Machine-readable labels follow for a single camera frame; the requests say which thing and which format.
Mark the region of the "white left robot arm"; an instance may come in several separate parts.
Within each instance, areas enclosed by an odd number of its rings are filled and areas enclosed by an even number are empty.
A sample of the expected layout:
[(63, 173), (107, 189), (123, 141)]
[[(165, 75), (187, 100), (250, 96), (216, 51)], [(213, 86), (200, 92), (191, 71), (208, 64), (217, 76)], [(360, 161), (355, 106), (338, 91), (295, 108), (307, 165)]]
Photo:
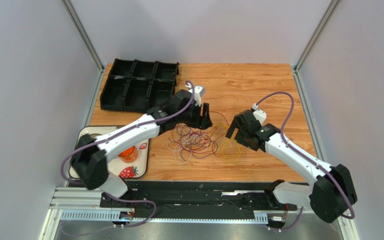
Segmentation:
[(113, 132), (78, 140), (70, 157), (70, 166), (88, 190), (99, 189), (120, 198), (129, 190), (126, 182), (108, 169), (108, 163), (127, 149), (173, 130), (179, 124), (206, 130), (211, 127), (209, 104), (202, 102), (206, 90), (195, 86), (179, 90), (162, 106), (147, 111), (136, 121)]

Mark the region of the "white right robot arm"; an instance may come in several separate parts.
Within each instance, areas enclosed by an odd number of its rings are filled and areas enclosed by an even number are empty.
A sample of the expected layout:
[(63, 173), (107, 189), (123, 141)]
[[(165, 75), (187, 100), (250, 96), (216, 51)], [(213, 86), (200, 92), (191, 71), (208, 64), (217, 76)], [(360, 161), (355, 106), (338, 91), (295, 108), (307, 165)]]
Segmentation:
[(349, 169), (314, 157), (290, 141), (276, 126), (264, 124), (265, 119), (261, 110), (247, 109), (234, 116), (225, 136), (283, 161), (307, 183), (274, 181), (264, 190), (266, 204), (274, 208), (284, 204), (310, 208), (326, 223), (343, 216), (358, 201)]

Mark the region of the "black compartment organizer box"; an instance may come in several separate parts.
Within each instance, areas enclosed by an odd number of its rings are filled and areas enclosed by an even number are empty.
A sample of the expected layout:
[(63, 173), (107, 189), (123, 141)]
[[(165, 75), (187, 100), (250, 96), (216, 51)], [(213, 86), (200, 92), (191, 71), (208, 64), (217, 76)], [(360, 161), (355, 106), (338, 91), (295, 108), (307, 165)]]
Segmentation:
[(100, 94), (107, 111), (145, 113), (174, 96), (180, 63), (116, 58)]

